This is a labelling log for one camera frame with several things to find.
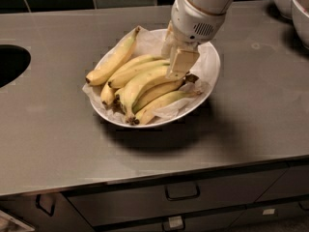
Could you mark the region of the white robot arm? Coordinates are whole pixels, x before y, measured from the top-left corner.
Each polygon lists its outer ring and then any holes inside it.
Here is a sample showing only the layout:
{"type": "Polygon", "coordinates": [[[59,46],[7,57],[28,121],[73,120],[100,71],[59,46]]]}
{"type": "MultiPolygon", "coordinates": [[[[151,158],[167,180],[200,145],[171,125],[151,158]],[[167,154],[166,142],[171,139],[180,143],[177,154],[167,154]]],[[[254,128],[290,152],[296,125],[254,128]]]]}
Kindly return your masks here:
{"type": "Polygon", "coordinates": [[[166,76],[184,77],[198,60],[198,45],[209,42],[234,0],[175,0],[161,55],[170,60],[166,76]]]}

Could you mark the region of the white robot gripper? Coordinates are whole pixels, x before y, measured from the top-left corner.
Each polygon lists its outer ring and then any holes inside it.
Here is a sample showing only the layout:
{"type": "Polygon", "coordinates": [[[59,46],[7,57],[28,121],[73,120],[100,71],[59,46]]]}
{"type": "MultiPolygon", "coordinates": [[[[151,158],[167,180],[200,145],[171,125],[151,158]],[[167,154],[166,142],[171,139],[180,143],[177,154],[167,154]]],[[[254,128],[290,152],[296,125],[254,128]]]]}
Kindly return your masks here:
{"type": "Polygon", "coordinates": [[[210,41],[225,20],[224,0],[175,0],[165,34],[161,56],[169,59],[166,77],[181,79],[194,66],[198,44],[210,41]],[[176,45],[176,39],[189,43],[176,45]]]}

